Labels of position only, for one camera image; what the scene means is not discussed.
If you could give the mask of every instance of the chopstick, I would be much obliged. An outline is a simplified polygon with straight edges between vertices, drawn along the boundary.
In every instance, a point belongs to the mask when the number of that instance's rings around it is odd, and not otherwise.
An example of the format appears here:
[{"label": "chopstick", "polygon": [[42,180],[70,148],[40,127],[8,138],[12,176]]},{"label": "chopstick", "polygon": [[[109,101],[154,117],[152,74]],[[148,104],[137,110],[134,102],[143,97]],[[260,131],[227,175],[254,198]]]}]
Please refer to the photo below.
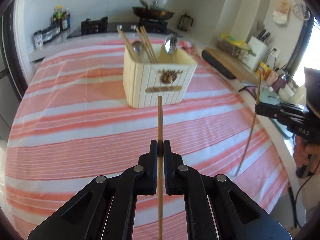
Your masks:
[{"label": "chopstick", "polygon": [[146,43],[149,46],[149,49],[151,51],[151,55],[152,55],[152,57],[154,59],[154,63],[158,64],[158,61],[157,61],[157,58],[156,58],[156,54],[155,54],[155,51],[153,50],[153,47],[152,47],[152,45],[150,43],[149,36],[148,36],[147,31],[146,31],[146,28],[144,26],[142,26],[142,27],[140,27],[140,31],[141,31],[142,35],[144,35]]},{"label": "chopstick", "polygon": [[[259,81],[258,81],[258,92],[257,92],[257,98],[256,98],[256,105],[259,103],[259,100],[260,100],[260,89],[261,89],[261,73],[259,73]],[[249,138],[248,138],[248,141],[247,141],[247,145],[245,146],[245,150],[244,150],[244,154],[242,155],[242,158],[241,158],[241,162],[239,164],[239,167],[237,169],[237,172],[236,172],[236,177],[238,176],[238,173],[241,169],[241,166],[243,164],[243,161],[244,161],[244,158],[247,154],[247,150],[249,148],[249,143],[250,143],[250,140],[251,140],[251,136],[252,136],[252,133],[253,133],[253,128],[254,128],[254,125],[255,125],[255,122],[256,122],[256,117],[257,117],[257,113],[254,112],[254,115],[253,115],[253,119],[252,119],[252,124],[251,124],[251,129],[250,129],[250,134],[249,134]]]},{"label": "chopstick", "polygon": [[147,46],[147,44],[146,44],[146,42],[145,42],[144,36],[142,35],[142,33],[140,32],[140,30],[139,30],[138,27],[136,28],[136,32],[137,32],[137,34],[138,34],[138,36],[139,36],[139,38],[140,38],[140,40],[141,40],[141,42],[142,42],[142,44],[143,44],[144,50],[146,51],[146,53],[147,53],[147,55],[148,55],[148,58],[149,58],[150,63],[152,63],[152,64],[155,63],[155,62],[153,61],[151,52],[149,51],[149,47]]},{"label": "chopstick", "polygon": [[162,240],[163,228],[163,111],[162,96],[158,97],[158,220],[159,240]]},{"label": "chopstick", "polygon": [[125,34],[123,33],[123,31],[121,31],[119,28],[117,28],[118,33],[121,35],[124,44],[127,46],[127,49],[129,51],[129,54],[131,55],[131,57],[136,61],[136,62],[140,62],[139,56],[137,55],[137,53],[133,50],[130,41],[128,40],[128,38],[125,36]]}]

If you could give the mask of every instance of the pot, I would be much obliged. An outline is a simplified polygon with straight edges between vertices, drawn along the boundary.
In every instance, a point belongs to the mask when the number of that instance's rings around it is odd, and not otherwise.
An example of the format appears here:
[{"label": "pot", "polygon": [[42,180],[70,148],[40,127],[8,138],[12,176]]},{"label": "pot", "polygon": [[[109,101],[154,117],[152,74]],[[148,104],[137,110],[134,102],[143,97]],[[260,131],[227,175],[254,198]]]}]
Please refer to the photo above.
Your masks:
[{"label": "pot", "polygon": [[153,1],[151,6],[144,7],[132,7],[133,13],[143,19],[151,19],[158,21],[167,21],[174,15],[173,12],[167,11],[165,9],[159,8],[157,6],[157,1]]}]

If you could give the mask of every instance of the cutting board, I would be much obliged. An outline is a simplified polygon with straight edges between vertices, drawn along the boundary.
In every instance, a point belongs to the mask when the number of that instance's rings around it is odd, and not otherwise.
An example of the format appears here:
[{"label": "cutting board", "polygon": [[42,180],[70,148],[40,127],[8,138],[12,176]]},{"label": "cutting board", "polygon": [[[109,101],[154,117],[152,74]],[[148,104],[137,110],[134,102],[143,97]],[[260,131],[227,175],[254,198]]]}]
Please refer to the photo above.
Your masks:
[{"label": "cutting board", "polygon": [[221,50],[210,48],[205,48],[205,50],[229,70],[240,82],[258,85],[258,76],[254,72],[249,71],[237,58],[232,57]]}]

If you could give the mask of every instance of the spoon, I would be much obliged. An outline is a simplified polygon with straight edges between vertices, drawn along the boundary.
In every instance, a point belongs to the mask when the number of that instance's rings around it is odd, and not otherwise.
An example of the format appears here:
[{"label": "spoon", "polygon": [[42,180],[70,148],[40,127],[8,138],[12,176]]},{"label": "spoon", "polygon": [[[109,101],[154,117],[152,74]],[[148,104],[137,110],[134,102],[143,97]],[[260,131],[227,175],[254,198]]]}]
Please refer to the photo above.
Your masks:
[{"label": "spoon", "polygon": [[177,35],[176,34],[169,34],[167,39],[164,42],[164,50],[167,54],[173,55],[175,51],[177,50]]},{"label": "spoon", "polygon": [[135,53],[137,53],[138,57],[141,55],[142,51],[144,50],[143,44],[141,41],[134,41],[131,44]]},{"label": "spoon", "polygon": [[140,3],[141,3],[143,6],[146,7],[147,10],[149,10],[149,5],[148,5],[148,3],[147,3],[145,0],[139,0],[139,1],[140,1]]}]

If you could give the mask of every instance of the pink striped tablecloth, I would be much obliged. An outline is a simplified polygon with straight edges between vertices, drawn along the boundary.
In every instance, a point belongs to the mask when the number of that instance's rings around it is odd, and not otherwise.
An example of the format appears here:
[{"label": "pink striped tablecloth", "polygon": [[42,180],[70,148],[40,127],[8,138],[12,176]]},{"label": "pink striped tablecloth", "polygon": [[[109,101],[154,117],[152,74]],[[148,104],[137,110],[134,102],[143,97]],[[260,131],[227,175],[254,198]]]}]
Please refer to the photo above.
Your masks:
[{"label": "pink striped tablecloth", "polygon": [[[226,174],[270,212],[288,182],[277,151],[256,123],[234,177],[252,111],[195,59],[183,101],[164,106],[164,139],[185,164],[205,175]],[[97,175],[116,176],[136,165],[157,138],[157,107],[127,104],[123,60],[122,41],[106,41],[47,57],[36,72],[12,126],[5,166],[10,220],[23,238]],[[157,239],[157,226],[157,196],[139,196],[133,239]],[[181,196],[164,195],[164,239],[187,239]]]}]

